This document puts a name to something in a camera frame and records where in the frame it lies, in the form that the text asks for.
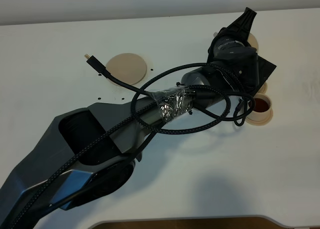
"white desk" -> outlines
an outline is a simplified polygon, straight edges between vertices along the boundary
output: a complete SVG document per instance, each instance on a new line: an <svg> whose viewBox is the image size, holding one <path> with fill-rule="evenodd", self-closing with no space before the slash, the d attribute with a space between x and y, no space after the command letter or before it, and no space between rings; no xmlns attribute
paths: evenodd
<svg viewBox="0 0 320 229"><path fill-rule="evenodd" d="M0 26L0 185L52 119L133 92L87 65L136 53L148 64L141 86L170 68L204 62L214 32L241 13ZM189 135L157 135L121 189L37 229L87 229L102 222L262 216L290 227L320 225L320 9L261 11L251 32L277 65L267 95L273 119L262 127L223 122ZM186 73L152 85L165 89ZM223 102L215 106L220 112ZM207 116L184 115L186 128Z"/></svg>

